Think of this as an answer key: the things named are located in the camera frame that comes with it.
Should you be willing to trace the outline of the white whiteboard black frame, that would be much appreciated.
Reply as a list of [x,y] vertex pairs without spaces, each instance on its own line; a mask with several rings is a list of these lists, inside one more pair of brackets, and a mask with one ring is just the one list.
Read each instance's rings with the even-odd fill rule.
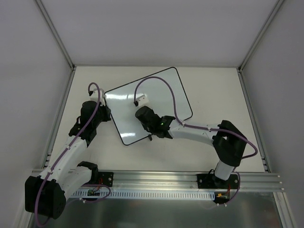
[[144,130],[140,121],[135,117],[138,107],[134,104],[134,93],[137,97],[146,96],[149,100],[148,106],[158,116],[174,116],[170,89],[175,96],[178,118],[183,121],[190,119],[193,116],[193,111],[175,67],[167,68],[105,92],[104,98],[111,110],[113,122],[124,145],[128,146],[148,137],[148,132]]

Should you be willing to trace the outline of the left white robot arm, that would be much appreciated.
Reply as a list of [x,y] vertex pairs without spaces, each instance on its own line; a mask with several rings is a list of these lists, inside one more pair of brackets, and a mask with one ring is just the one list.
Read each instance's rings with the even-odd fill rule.
[[97,135],[100,123],[110,121],[111,110],[105,102],[86,101],[68,134],[62,152],[38,176],[25,182],[25,210],[57,219],[66,201],[82,185],[98,184],[97,164],[82,161]]

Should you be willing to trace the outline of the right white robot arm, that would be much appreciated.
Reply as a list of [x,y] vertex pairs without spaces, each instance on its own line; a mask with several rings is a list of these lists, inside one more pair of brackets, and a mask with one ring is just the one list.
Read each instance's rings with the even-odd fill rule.
[[240,165],[247,138],[230,121],[220,124],[195,126],[182,123],[173,116],[158,116],[154,111],[143,106],[135,112],[144,130],[158,138],[187,139],[212,146],[219,158],[214,173],[207,177],[207,187],[224,189],[228,187],[229,177]]

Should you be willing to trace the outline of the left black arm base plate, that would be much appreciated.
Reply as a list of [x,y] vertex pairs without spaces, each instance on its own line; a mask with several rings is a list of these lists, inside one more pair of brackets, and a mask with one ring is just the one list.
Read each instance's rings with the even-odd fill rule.
[[99,171],[97,183],[108,187],[113,186],[114,173],[110,171]]

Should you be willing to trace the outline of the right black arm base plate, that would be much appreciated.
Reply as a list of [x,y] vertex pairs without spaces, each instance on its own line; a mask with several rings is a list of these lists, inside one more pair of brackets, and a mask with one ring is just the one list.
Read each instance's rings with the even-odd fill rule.
[[236,190],[239,184],[239,177],[231,174],[227,180],[216,177],[213,173],[200,173],[196,175],[199,189],[228,189]]

